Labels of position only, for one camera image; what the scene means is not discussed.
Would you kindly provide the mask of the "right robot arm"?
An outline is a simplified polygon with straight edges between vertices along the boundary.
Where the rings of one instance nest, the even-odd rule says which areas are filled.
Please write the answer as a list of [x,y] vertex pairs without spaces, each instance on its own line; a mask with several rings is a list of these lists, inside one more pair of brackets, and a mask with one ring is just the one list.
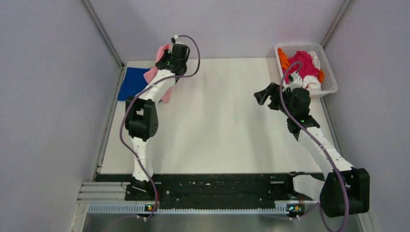
[[253,94],[259,105],[267,100],[269,109],[287,116],[288,131],[319,166],[324,180],[304,172],[288,174],[283,192],[289,199],[301,194],[317,201],[330,218],[367,213],[370,206],[370,175],[345,160],[326,139],[319,123],[310,114],[309,91],[301,87],[280,88],[270,83]]

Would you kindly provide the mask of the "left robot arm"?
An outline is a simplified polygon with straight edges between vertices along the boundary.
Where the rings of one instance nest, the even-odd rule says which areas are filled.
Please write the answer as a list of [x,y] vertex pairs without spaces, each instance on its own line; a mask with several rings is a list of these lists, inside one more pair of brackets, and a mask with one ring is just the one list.
[[143,74],[147,86],[136,96],[126,99],[124,126],[131,137],[134,156],[131,186],[144,200],[155,197],[155,187],[150,181],[153,168],[147,155],[147,144],[159,128],[156,106],[160,101],[169,100],[170,88],[187,71],[189,54],[189,47],[183,43],[161,46],[154,67]]

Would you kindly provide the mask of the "light pink t shirt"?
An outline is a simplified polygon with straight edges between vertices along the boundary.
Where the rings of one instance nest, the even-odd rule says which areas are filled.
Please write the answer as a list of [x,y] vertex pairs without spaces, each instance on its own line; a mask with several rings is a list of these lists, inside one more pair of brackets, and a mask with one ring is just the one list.
[[[160,46],[157,54],[156,54],[156,59],[155,62],[158,62],[162,56],[165,53],[166,49],[170,49],[171,45],[168,43],[166,45]],[[145,81],[150,84],[153,79],[155,78],[155,76],[157,75],[159,69],[154,65],[149,71],[145,72],[143,74]],[[171,98],[171,92],[172,92],[172,87],[170,87],[162,96],[161,101],[164,102],[165,104],[167,104]]]

